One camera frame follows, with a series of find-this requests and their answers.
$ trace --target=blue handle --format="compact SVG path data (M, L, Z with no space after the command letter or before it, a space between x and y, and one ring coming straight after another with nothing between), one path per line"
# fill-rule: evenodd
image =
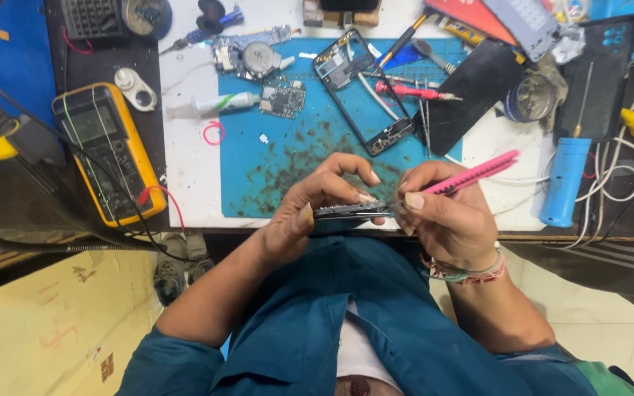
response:
M591 139L562 137L551 166L550 192L540 213L548 226L569 228Z

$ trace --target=digital multimeter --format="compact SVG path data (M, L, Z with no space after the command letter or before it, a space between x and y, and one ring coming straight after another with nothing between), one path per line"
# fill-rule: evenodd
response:
M158 180L119 88L98 82L58 96L52 107L57 123L70 140L104 165L134 199L129 202L97 165L74 153L105 224L116 227L138 221L132 205L138 204L146 187L158 185ZM163 193L152 189L150 199L139 209L147 219L163 212L166 206Z

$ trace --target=tile floor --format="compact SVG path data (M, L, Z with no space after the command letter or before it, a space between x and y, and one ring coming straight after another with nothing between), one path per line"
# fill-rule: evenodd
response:
M547 318L561 345L579 359L618 366L634 380L634 305L505 254L513 282ZM453 318L447 286L432 280L430 291L442 312Z

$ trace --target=person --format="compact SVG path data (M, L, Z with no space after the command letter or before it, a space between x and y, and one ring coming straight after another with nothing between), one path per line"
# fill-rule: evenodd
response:
M364 158L333 154L163 311L117 395L634 395L603 364L556 345L505 271L477 184L418 193L464 169L427 161L396 191L396 220L447 281L458 325L437 308L421 263L374 239L309 237L315 208L374 200L344 173L380 183Z

